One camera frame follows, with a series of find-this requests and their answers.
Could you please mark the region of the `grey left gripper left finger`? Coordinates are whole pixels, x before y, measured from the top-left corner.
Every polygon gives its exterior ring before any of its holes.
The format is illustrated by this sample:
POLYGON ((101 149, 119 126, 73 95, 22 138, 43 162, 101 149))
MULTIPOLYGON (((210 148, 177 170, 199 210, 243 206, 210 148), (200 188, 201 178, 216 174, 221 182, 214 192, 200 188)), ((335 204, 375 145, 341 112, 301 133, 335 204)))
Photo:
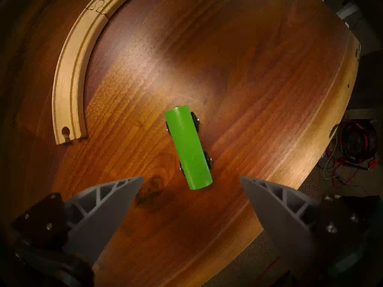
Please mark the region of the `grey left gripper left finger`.
POLYGON ((124 220, 144 182, 143 176, 89 187, 64 201, 67 254, 79 254, 93 265, 124 220))

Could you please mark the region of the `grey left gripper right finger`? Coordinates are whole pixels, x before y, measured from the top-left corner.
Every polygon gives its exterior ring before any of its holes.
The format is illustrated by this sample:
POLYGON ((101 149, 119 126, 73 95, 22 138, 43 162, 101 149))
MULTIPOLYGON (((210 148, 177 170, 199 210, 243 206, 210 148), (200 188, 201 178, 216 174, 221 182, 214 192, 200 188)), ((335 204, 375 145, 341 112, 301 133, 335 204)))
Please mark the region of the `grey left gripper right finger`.
POLYGON ((304 276, 318 253, 313 229, 320 202, 265 180, 241 176, 240 183, 282 260, 295 276, 304 276))

